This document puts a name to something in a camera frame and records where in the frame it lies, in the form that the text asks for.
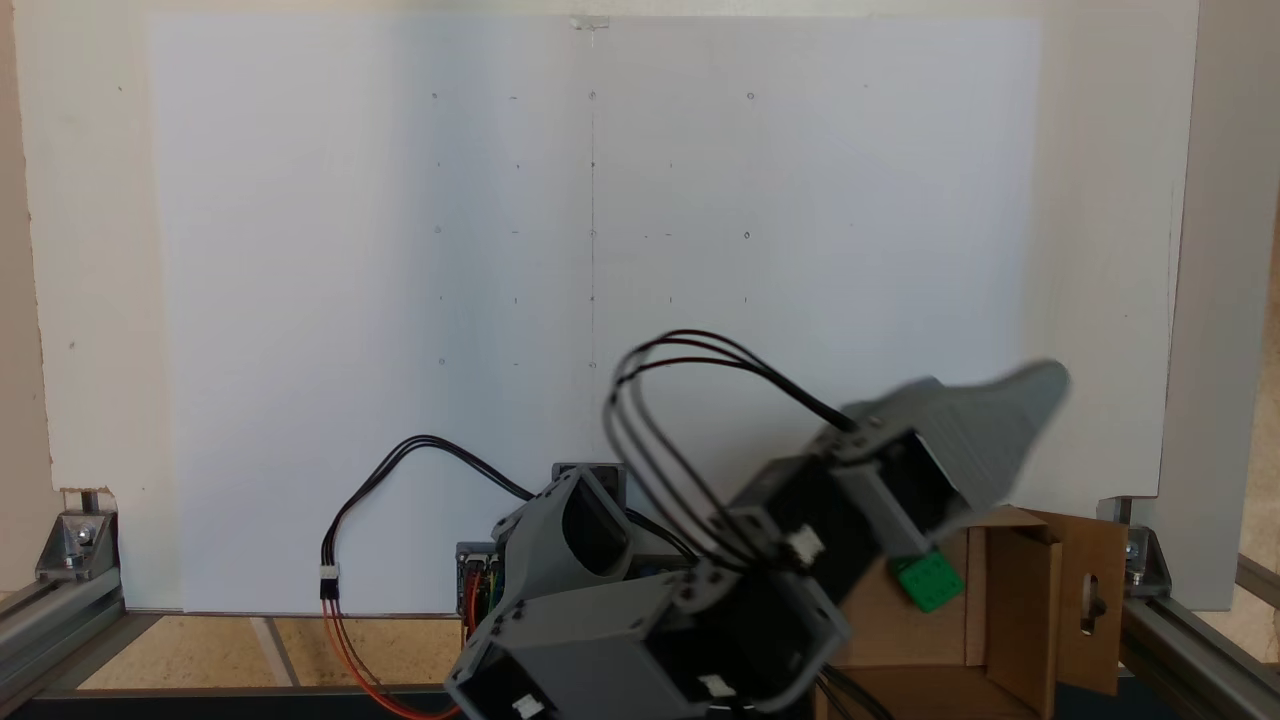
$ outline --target robotic arm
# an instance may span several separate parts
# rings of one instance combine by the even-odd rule
[[[792,705],[851,629],[838,606],[881,555],[914,557],[1001,502],[1069,384],[1036,363],[978,387],[936,379],[842,409],[728,503],[737,570],[626,579],[631,525],[585,465],[498,521],[502,601],[445,689],[475,720],[681,720]]]

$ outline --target cardboard flap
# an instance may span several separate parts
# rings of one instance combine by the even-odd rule
[[[965,578],[968,533],[938,544],[951,566]],[[841,605],[852,638],[831,657],[836,667],[870,665],[964,665],[965,598],[957,597],[924,614],[897,579],[876,561]]]
[[[991,512],[982,515],[969,523],[970,528],[1023,528],[1028,525],[1043,525],[1044,520],[1012,505],[997,505]]]
[[[897,720],[1030,720],[1036,715],[1014,696],[989,683],[980,667],[868,667],[846,670]],[[840,693],[854,717],[870,717]],[[841,720],[822,693],[814,696],[815,720]]]
[[[987,530],[987,676],[1041,717],[1053,714],[1062,544]]]
[[[1129,529],[1089,518],[1034,515],[1062,542],[1057,679],[1116,694]]]

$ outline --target orange cable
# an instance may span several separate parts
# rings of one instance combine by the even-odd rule
[[[406,720],[445,720],[448,717],[453,717],[460,712],[461,708],[457,705],[454,705],[448,711],[439,715],[428,715],[424,712],[417,712],[410,707],[399,705],[393,698],[384,696],[376,689],[374,689],[374,687],[370,685],[367,680],[365,680],[365,676],[356,670],[355,666],[356,664],[351,659],[351,653],[347,652],[347,646],[338,642],[333,629],[329,626],[329,620],[330,620],[329,602],[328,601],[321,602],[321,609],[324,612],[324,632],[326,635],[329,635],[329,644],[333,647],[334,653],[337,653],[338,660],[340,660],[342,664],[347,666],[347,671],[351,673],[351,676],[356,679],[356,683],[358,683],[360,687],[364,688],[365,693],[367,693],[371,698],[374,698],[374,701],[378,702],[378,705],[381,705],[384,708],[389,710],[390,712],[394,712],[396,715],[399,715],[401,717],[404,717]],[[334,625],[337,625],[338,624],[337,611],[334,611],[332,619]]]

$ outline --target white connector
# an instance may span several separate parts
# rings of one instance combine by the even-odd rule
[[[543,707],[543,703],[538,702],[538,698],[531,694],[526,694],[525,697],[511,703],[511,707],[520,714],[521,720],[529,720],[543,710],[547,710]]]

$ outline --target black cable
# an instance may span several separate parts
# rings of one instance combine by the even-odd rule
[[[718,334],[718,333],[713,333],[713,332],[708,332],[708,331],[699,331],[699,329],[690,329],[690,328],[678,329],[678,331],[671,331],[668,333],[664,333],[662,337],[663,338],[673,338],[673,337],[680,337],[680,336],[704,337],[704,338],[714,340],[717,342],[723,342],[724,345],[727,345],[727,346],[737,350],[742,355],[745,355],[751,363],[754,363],[756,366],[759,366],[762,370],[764,370],[768,374],[769,382],[772,382],[773,384],[776,384],[778,387],[778,389],[781,389],[782,392],[790,395],[796,402],[799,402],[800,405],[804,405],[805,407],[808,407],[813,414],[818,415],[819,418],[822,418],[823,420],[826,420],[828,424],[835,425],[836,428],[838,428],[840,430],[846,432],[846,433],[858,429],[858,423],[855,423],[850,416],[845,415],[840,410],[836,410],[835,407],[832,407],[832,406],[827,405],[826,402],[822,402],[820,400],[818,400],[817,397],[814,397],[813,393],[810,393],[806,389],[804,389],[800,386],[797,386],[795,382],[791,380],[791,378],[788,378],[788,377],[783,375],[782,373],[780,373],[776,368],[773,368],[773,365],[769,365],[768,363],[765,363],[764,360],[762,360],[759,355],[751,352],[750,350],[748,350],[746,347],[744,347],[741,343],[739,343],[739,342],[736,342],[733,340],[730,340],[730,338],[727,338],[727,337],[724,337],[722,334]]]
[[[741,357],[739,357],[736,355],[732,355],[731,352],[723,351],[721,348],[717,348],[717,347],[714,347],[712,345],[708,345],[705,342],[700,342],[700,341],[695,341],[695,340],[668,338],[668,340],[660,341],[660,345],[685,345],[685,346],[700,347],[703,350],[709,350],[712,352],[721,352],[722,355],[730,357],[731,360],[736,360],[736,361],[741,363],[742,366],[749,366],[746,364],[746,361],[742,360]],[[649,347],[645,348],[645,350],[643,350],[636,356],[640,366],[644,366],[645,360],[649,359],[649,355],[653,352],[654,347],[657,347],[657,345],[649,343]],[[699,491],[701,491],[703,497],[705,497],[708,501],[710,501],[712,507],[716,510],[716,514],[721,519],[721,523],[726,528],[728,528],[730,532],[733,533],[733,536],[739,539],[739,542],[742,543],[742,547],[745,547],[746,550],[749,550],[751,552],[751,555],[755,556],[755,560],[756,560],[756,562],[759,565],[768,565],[769,560],[768,560],[768,557],[765,557],[764,551],[760,550],[754,542],[751,542],[750,538],[748,538],[746,533],[742,532],[742,528],[740,528],[739,524],[737,524],[737,521],[732,516],[730,516],[728,510],[719,501],[719,498],[716,497],[716,493],[712,492],[710,487],[707,484],[707,480],[703,479],[703,477],[698,473],[698,470],[694,469],[692,464],[689,462],[687,459],[685,459],[684,454],[681,454],[676,448],[676,445],[667,437],[667,434],[662,432],[662,429],[658,427],[658,423],[654,421],[653,415],[649,413],[649,407],[645,405],[645,401],[644,401],[644,395],[641,392],[641,386],[640,386],[640,373],[635,373],[632,375],[632,380],[631,380],[631,404],[635,406],[636,411],[640,414],[640,420],[644,423],[644,425],[649,430],[649,433],[653,434],[653,437],[658,438],[658,442],[667,451],[667,454],[671,455],[676,460],[676,462],[681,466],[681,469],[685,471],[685,474],[689,475],[689,478],[694,482],[694,486],[698,487]]]
[[[817,685],[817,688],[822,691],[822,694],[827,696],[827,705],[829,705],[841,717],[844,717],[845,720],[854,720],[854,715],[849,712],[849,708],[845,707],[845,703],[840,702],[840,700],[836,698],[836,693],[831,692],[831,688],[827,687],[827,683],[824,683],[822,678],[814,680],[814,685]]]
[[[705,342],[700,342],[700,341],[686,340],[686,338],[684,338],[681,336],[694,336],[694,337],[709,338],[709,340],[714,340],[714,341],[718,341],[718,342],[723,342],[723,343],[726,343],[726,345],[728,345],[728,346],[739,350],[740,352],[742,352],[742,355],[745,355],[745,357],[742,355],[737,355],[737,354],[735,354],[732,351],[728,351],[728,350],[724,350],[722,347],[716,347],[713,345],[709,345],[709,343],[705,343]],[[701,350],[707,350],[707,351],[710,351],[710,352],[719,354],[722,357],[727,357],[727,360],[722,360],[722,359],[717,359],[717,357],[673,357],[673,359],[655,361],[655,363],[645,363],[645,360],[648,359],[649,352],[652,352],[655,347],[659,347],[659,346],[671,346],[671,345],[681,345],[681,346],[698,347],[698,348],[701,348]],[[630,368],[630,364],[632,361],[635,361],[637,357],[639,357],[639,366]],[[654,368],[659,368],[659,366],[664,366],[664,365],[682,364],[682,363],[703,363],[703,364],[722,365],[722,366],[737,368],[737,369],[751,372],[751,373],[754,373],[756,375],[760,375],[762,378],[769,380],[771,383],[773,383],[774,386],[777,386],[780,389],[782,389],[783,392],[786,392],[788,396],[791,396],[792,398],[795,398],[796,401],[799,401],[801,405],[804,405],[805,407],[808,407],[813,413],[818,414],[820,418],[823,418],[828,423],[831,423],[831,424],[833,424],[836,427],[840,427],[841,429],[845,429],[845,430],[852,429],[855,427],[855,424],[852,423],[852,420],[850,420],[844,414],[841,414],[841,413],[831,409],[829,406],[822,404],[815,397],[813,397],[810,393],[808,393],[804,389],[801,389],[799,386],[796,386],[788,378],[786,378],[785,375],[782,375],[781,373],[778,373],[776,369],[773,369],[773,366],[771,366],[769,364],[764,363],[758,355],[753,354],[746,347],[744,347],[740,343],[737,343],[737,342],[735,342],[732,340],[728,340],[728,338],[726,338],[723,336],[716,334],[716,333],[709,333],[709,332],[705,332],[705,331],[695,331],[695,329],[672,331],[672,332],[664,333],[664,334],[662,334],[662,336],[659,336],[659,337],[657,337],[657,338],[654,338],[654,340],[652,340],[649,342],[645,342],[645,343],[637,346],[636,348],[631,350],[626,356],[623,356],[623,359],[618,363],[618,368],[614,372],[614,387],[613,387],[613,391],[611,392],[608,402],[605,404],[605,411],[604,411],[604,415],[605,415],[605,418],[604,418],[605,436],[609,438],[609,443],[611,443],[611,447],[613,448],[613,451],[616,454],[618,454],[620,459],[623,459],[623,460],[626,459],[626,451],[621,447],[621,443],[617,441],[617,433],[616,433],[616,430],[613,428],[613,424],[612,424],[613,423],[613,415],[616,414],[621,419],[621,421],[622,421],[622,425],[623,425],[623,429],[625,429],[625,432],[627,434],[627,438],[636,447],[636,450],[645,459],[645,461],[650,465],[650,468],[653,469],[653,471],[657,475],[658,480],[663,484],[663,488],[667,489],[668,495],[676,501],[676,503],[680,506],[681,511],[684,511],[684,514],[686,516],[689,516],[689,519],[691,519],[694,521],[694,525],[696,525],[698,529],[700,529],[707,537],[714,539],[719,546],[724,547],[724,550],[727,550],[730,555],[733,555],[740,561],[746,562],[748,565],[751,565],[751,564],[764,565],[764,564],[768,562],[768,560],[764,557],[764,553],[760,551],[759,547],[756,547],[754,543],[751,543],[746,538],[746,536],[745,536],[745,533],[742,533],[741,528],[732,520],[732,518],[728,516],[727,511],[724,510],[724,506],[719,502],[719,500],[716,497],[716,495],[710,492],[709,487],[703,480],[703,478],[698,474],[698,471],[692,468],[692,465],[675,447],[675,443],[672,443],[667,438],[667,436],[660,430],[660,428],[653,420],[653,416],[648,411],[648,406],[644,402],[643,393],[640,392],[639,375],[641,373],[644,373],[646,370],[650,370],[650,369],[654,369]],[[726,525],[735,536],[737,536],[737,538],[742,543],[742,546],[746,547],[748,550],[750,550],[753,552],[753,555],[755,556],[754,559],[744,557],[744,555],[741,552],[737,552],[736,548],[731,543],[726,543],[723,541],[723,538],[718,537],[710,528],[708,528],[704,523],[701,523],[700,518],[695,512],[691,511],[691,509],[689,507],[687,502],[685,502],[684,497],[672,487],[671,482],[666,477],[666,473],[662,471],[662,468],[658,466],[653,461],[653,456],[649,454],[649,451],[644,446],[644,443],[639,439],[639,434],[635,433],[634,428],[631,427],[631,424],[630,424],[630,421],[628,421],[628,419],[626,416],[626,411],[625,411],[623,405],[618,401],[618,395],[620,395],[620,391],[621,391],[621,386],[623,386],[626,383],[631,383],[631,382],[635,382],[635,384],[631,388],[632,389],[632,393],[631,393],[631,396],[632,396],[632,405],[636,406],[636,411],[640,414],[641,420],[644,421],[646,429],[655,438],[658,438],[658,441],[663,446],[663,448],[676,460],[676,462],[685,470],[685,473],[689,474],[689,477],[694,482],[694,484],[699,488],[699,491],[701,491],[701,493],[714,506],[717,514],[721,518],[722,524]],[[672,514],[667,510],[667,507],[663,505],[663,502],[648,487],[648,483],[644,479],[644,474],[639,471],[639,468],[636,468],[634,462],[631,465],[632,465],[634,470],[636,471],[636,478],[640,482],[641,487],[644,487],[645,491],[654,500],[654,505],[659,510],[659,512],[663,514],[663,518],[667,519],[667,521],[671,523],[678,532],[681,532],[687,538],[690,538],[690,541],[692,541],[689,530],[686,528],[684,528],[678,521],[676,521],[673,519]],[[708,555],[712,559],[717,557],[712,552],[704,552],[704,555]]]
[[[867,692],[849,675],[836,670],[829,664],[822,666],[822,675],[837,689],[845,693],[849,700],[856,702],[863,710],[870,712],[877,720],[893,720],[893,714],[881,705],[876,696]]]
[[[640,470],[640,466],[634,460],[631,460],[630,455],[622,447],[622,442],[618,438],[617,428],[614,427],[614,416],[617,416],[617,420],[622,425],[623,432],[627,434],[627,438],[632,442],[632,445],[635,445],[636,450],[640,452],[640,456],[644,457],[645,462],[650,468],[654,468],[655,462],[653,455],[649,454],[649,450],[644,447],[643,443],[636,442],[639,438],[635,433],[635,428],[631,425],[631,421],[626,418],[626,415],[618,410],[618,389],[616,387],[609,393],[608,401],[605,401],[604,404],[604,413],[603,413],[604,437],[605,439],[608,439],[609,447],[613,450],[613,454],[618,456],[618,460],[621,460],[627,468],[631,469],[632,477],[635,477],[636,482],[640,483],[640,487],[644,489],[645,495],[649,496],[649,500],[653,501],[653,506],[654,509],[658,510],[658,514],[662,515],[662,519],[666,520],[667,524],[671,525],[676,532],[678,532],[684,537],[689,547],[691,547],[698,555],[705,556],[716,565],[726,568],[735,573],[745,571],[746,570],[745,566],[740,566],[733,564],[732,561],[727,561],[723,557],[716,555],[714,552],[707,550],[700,542],[698,542],[698,539],[694,538],[692,534],[689,533],[687,529],[685,529],[685,527],[680,521],[676,520],[675,515],[671,514],[671,511],[667,509],[667,505],[662,501],[662,497],[658,493],[655,493],[653,491],[653,487],[649,486],[648,480],[644,479],[644,473]],[[692,511],[692,509],[689,506],[685,498],[676,492],[675,486],[671,484],[671,480],[667,479],[667,477],[662,473],[662,470],[657,469],[655,474],[658,475],[658,479],[663,483],[663,487],[667,489],[667,492],[671,493],[671,497],[672,500],[676,501],[676,505],[678,505],[680,509],[685,512],[685,515],[692,519],[694,524],[698,525],[699,529],[703,529],[703,532],[714,536],[713,533],[709,532],[709,528],[707,528],[707,525]],[[736,552],[736,550],[733,548],[730,548],[730,551]]]
[[[669,544],[671,547],[676,548],[676,552],[678,552],[691,565],[695,564],[695,562],[698,562],[698,555],[694,553],[692,548],[690,548],[687,544],[685,544],[685,541],[680,539],[680,536],[677,536],[676,533],[668,530],[667,528],[663,528],[658,523],[654,523],[649,518],[645,518],[637,510],[632,510],[632,509],[627,507],[627,512],[626,514],[627,514],[627,520],[631,520],[631,524],[634,524],[635,527],[640,528],[641,530],[645,530],[645,532],[648,532],[648,533],[650,533],[653,536],[657,536],[658,538],[666,541],[667,544]]]
[[[463,447],[436,436],[412,436],[401,441],[399,445],[397,445],[389,454],[387,454],[387,457],[384,457],[383,461],[378,464],[372,474],[370,474],[369,479],[366,479],[361,484],[361,487],[356,491],[356,493],[351,497],[351,500],[348,500],[342,506],[342,510],[338,511],[338,516],[334,518],[334,521],[329,527],[329,532],[325,533],[324,542],[321,543],[321,550],[320,550],[321,564],[333,565],[334,561],[337,560],[335,542],[337,542],[338,527],[340,525],[342,519],[347,514],[347,511],[355,507],[361,500],[365,498],[365,496],[367,496],[375,487],[378,487],[378,484],[381,483],[392,473],[392,470],[394,470],[396,466],[399,465],[401,460],[403,460],[407,455],[410,455],[415,450],[421,450],[428,447],[443,450],[449,455],[453,455],[454,457],[462,460],[470,468],[472,468],[474,470],[488,478],[490,482],[493,482],[494,484],[497,484],[498,487],[503,488],[504,491],[507,491],[508,493],[513,495],[520,500],[529,501],[534,497],[534,493],[516,484],[509,478],[507,478],[497,469],[494,469],[492,465],[481,460],[475,454],[465,450]],[[671,543],[677,552],[684,555],[691,562],[696,562],[696,556],[692,555],[692,551],[689,548],[689,546],[685,544],[678,537],[672,534],[671,530],[663,528],[658,523],[654,523],[637,510],[632,510],[628,507],[626,510],[626,515],[636,527],[649,533],[653,533],[658,538]]]

